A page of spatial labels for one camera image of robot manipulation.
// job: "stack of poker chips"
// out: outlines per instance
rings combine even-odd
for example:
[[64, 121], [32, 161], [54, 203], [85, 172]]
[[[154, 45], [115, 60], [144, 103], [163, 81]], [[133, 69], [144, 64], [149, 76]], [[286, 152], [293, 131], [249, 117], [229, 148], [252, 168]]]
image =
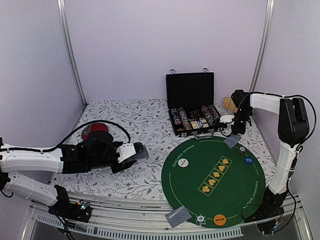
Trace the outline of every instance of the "stack of poker chips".
[[179, 112], [177, 109], [172, 109], [171, 110], [171, 115], [172, 115], [172, 119], [175, 125], [175, 129], [178, 132], [182, 132], [184, 130], [184, 126], [182, 125], [181, 119], [179, 117]]
[[180, 118], [182, 120], [184, 130], [192, 130], [191, 124], [188, 120], [187, 114], [183, 109], [183, 107], [180, 107], [178, 111], [179, 111]]
[[213, 119], [214, 119], [215, 121], [219, 120], [220, 117], [219, 117], [219, 114], [217, 113], [215, 107], [212, 106], [212, 105], [209, 105], [207, 108], [208, 108], [211, 116], [213, 116]]
[[206, 121], [208, 122], [209, 126], [214, 126], [215, 125], [215, 120], [214, 118], [211, 116], [208, 108], [206, 106], [202, 106], [201, 107], [201, 111], [206, 119]]
[[244, 155], [245, 153], [246, 153], [246, 149], [243, 146], [239, 147], [238, 154]]

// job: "robotic arm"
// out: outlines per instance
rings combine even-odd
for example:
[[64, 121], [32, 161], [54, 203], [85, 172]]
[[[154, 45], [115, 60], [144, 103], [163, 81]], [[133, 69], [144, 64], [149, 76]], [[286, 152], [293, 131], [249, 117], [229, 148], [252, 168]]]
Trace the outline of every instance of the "robotic arm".
[[261, 109], [279, 115], [278, 136], [280, 154], [275, 173], [270, 185], [266, 188], [263, 202], [254, 214], [254, 220], [270, 218], [283, 212], [282, 204], [288, 189], [287, 183], [293, 175], [298, 153], [302, 150], [309, 133], [309, 122], [302, 98], [285, 98], [275, 95], [248, 93], [236, 90], [231, 98], [238, 108], [233, 117], [232, 134], [244, 134], [246, 123], [253, 115], [253, 109]]
[[61, 144], [54, 148], [20, 148], [3, 144], [0, 138], [0, 190], [43, 203], [49, 207], [49, 213], [56, 216], [88, 222], [89, 202], [71, 203], [64, 187], [40, 183], [18, 171], [74, 174], [111, 167], [112, 172], [117, 173], [130, 168], [139, 156], [148, 155], [146, 152], [141, 143], [114, 141], [106, 131], [92, 131], [77, 145]]

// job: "orange chip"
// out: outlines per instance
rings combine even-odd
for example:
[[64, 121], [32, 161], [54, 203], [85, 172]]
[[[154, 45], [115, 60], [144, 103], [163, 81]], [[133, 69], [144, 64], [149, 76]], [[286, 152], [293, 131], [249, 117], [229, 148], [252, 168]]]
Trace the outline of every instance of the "orange chip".
[[217, 215], [214, 216], [213, 222], [217, 226], [223, 226], [223, 225], [225, 225], [227, 223], [227, 219], [222, 214], [217, 214]]

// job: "green poker mat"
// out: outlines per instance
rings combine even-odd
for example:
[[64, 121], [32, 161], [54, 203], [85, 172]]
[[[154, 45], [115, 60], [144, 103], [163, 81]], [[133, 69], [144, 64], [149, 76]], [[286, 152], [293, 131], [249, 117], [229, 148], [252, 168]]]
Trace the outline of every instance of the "green poker mat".
[[[237, 144], [229, 148], [223, 137], [190, 139], [177, 146], [164, 162], [161, 181], [173, 209], [185, 206], [196, 224], [206, 217], [207, 228], [228, 228], [252, 215], [262, 202], [266, 188], [257, 158]], [[251, 157], [252, 164], [245, 162]]]

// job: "black cable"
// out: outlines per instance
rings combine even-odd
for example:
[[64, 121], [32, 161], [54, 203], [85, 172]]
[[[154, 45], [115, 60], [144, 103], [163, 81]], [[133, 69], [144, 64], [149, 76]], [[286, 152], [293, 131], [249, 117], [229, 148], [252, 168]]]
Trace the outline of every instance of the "black cable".
[[56, 146], [52, 147], [52, 148], [48, 148], [48, 149], [43, 149], [42, 151], [40, 149], [35, 149], [35, 148], [29, 148], [29, 147], [10, 147], [8, 148], [3, 148], [0, 149], [0, 152], [6, 152], [6, 151], [30, 151], [30, 152], [37, 152], [37, 153], [48, 153], [48, 152], [52, 152], [54, 150], [56, 150], [57, 148], [59, 148], [62, 144], [64, 144], [64, 142], [70, 138], [76, 131], [78, 131], [79, 129], [82, 129], [83, 127], [90, 125], [90, 124], [95, 124], [95, 123], [107, 123], [107, 124], [111, 124], [114, 125], [118, 128], [120, 128], [125, 135], [128, 137], [128, 143], [130, 143], [131, 141], [131, 137], [129, 135], [129, 133], [127, 132], [127, 130], [125, 130], [122, 126], [120, 126], [117, 123], [114, 123], [112, 121], [107, 121], [107, 120], [93, 120], [93, 121], [89, 121], [86, 122], [80, 126], [78, 126], [77, 128], [75, 128], [73, 131], [71, 131], [61, 142], [59, 142]]
[[65, 232], [65, 236], [69, 239], [69, 240], [76, 240], [74, 238], [74, 236], [72, 235], [71, 231], [68, 229], [67, 227], [67, 222], [66, 220], [64, 220], [64, 222], [61, 220], [61, 218], [54, 213], [54, 215], [56, 216], [56, 218], [62, 223], [63, 228], [64, 228], [64, 232]]
[[[260, 203], [260, 204], [249, 203], [248, 206], [250, 206], [250, 205], [261, 206], [261, 204], [262, 204], [262, 203]], [[241, 217], [242, 217], [243, 220], [245, 220], [245, 219], [248, 218], [248, 217], [244, 217], [244, 215], [243, 215], [243, 213], [242, 213], [242, 212], [243, 212], [243, 209], [244, 209], [244, 206], [241, 208], [241, 212], [240, 212], [240, 215], [241, 215]]]
[[289, 95], [289, 96], [283, 96], [283, 95], [279, 95], [279, 94], [275, 94], [275, 93], [268, 93], [268, 92], [261, 92], [261, 91], [252, 91], [252, 92], [248, 92], [248, 93], [241, 99], [240, 104], [239, 104], [239, 108], [240, 108], [243, 100], [244, 100], [247, 96], [249, 96], [249, 95], [251, 95], [251, 94], [263, 94], [263, 95], [270, 95], [270, 96], [275, 96], [275, 97], [280, 97], [280, 98], [286, 98], [286, 99], [289, 99], [289, 98], [302, 98], [302, 99], [306, 100], [306, 101], [310, 104], [310, 106], [311, 106], [311, 108], [312, 108], [313, 115], [314, 115], [314, 123], [313, 123], [313, 128], [312, 128], [311, 133], [305, 138], [304, 141], [307, 141], [307, 140], [314, 134], [314, 132], [315, 132], [315, 130], [316, 130], [316, 125], [317, 125], [317, 113], [316, 113], [316, 110], [315, 110], [314, 105], [311, 103], [311, 101], [310, 101], [307, 97], [305, 97], [305, 96], [303, 96], [303, 95], [299, 95], [299, 94]]
[[8, 199], [12, 198], [14, 196], [14, 193], [12, 192], [11, 195], [7, 195], [5, 194], [2, 190], [1, 190], [1, 193]]
[[221, 127], [219, 128], [219, 131], [220, 131], [220, 133], [221, 133], [223, 136], [225, 136], [226, 138], [228, 138], [228, 137], [230, 137], [230, 136], [232, 135], [232, 132], [231, 132], [229, 135], [225, 135], [225, 134], [222, 132]]
[[289, 179], [287, 180], [287, 182], [286, 182], [286, 189], [288, 189], [288, 193], [289, 193], [289, 195], [292, 197], [292, 199], [293, 199], [293, 201], [294, 201], [293, 213], [292, 213], [290, 219], [286, 222], [286, 224], [283, 225], [282, 228], [279, 228], [279, 229], [275, 230], [273, 233], [277, 233], [277, 232], [281, 231], [282, 229], [284, 229], [284, 228], [290, 223], [290, 221], [294, 218], [295, 213], [296, 213], [297, 201], [296, 201], [294, 195], [291, 193], [291, 191], [290, 191], [290, 189], [289, 189], [289, 180], [290, 180], [290, 178], [289, 178]]

